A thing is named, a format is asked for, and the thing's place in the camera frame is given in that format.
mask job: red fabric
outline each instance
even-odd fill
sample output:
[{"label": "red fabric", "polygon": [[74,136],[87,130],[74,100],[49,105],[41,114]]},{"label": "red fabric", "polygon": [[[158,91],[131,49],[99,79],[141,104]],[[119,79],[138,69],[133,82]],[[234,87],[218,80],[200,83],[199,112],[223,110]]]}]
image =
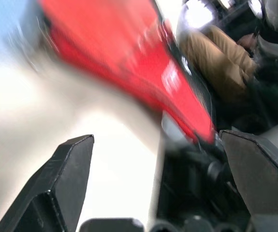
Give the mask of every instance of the red fabric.
[{"label": "red fabric", "polygon": [[[196,99],[179,65],[166,51],[147,0],[42,0],[52,21],[59,55],[118,85],[154,108],[167,111],[182,130],[212,141],[209,114]],[[146,40],[144,33],[148,29]]]}]

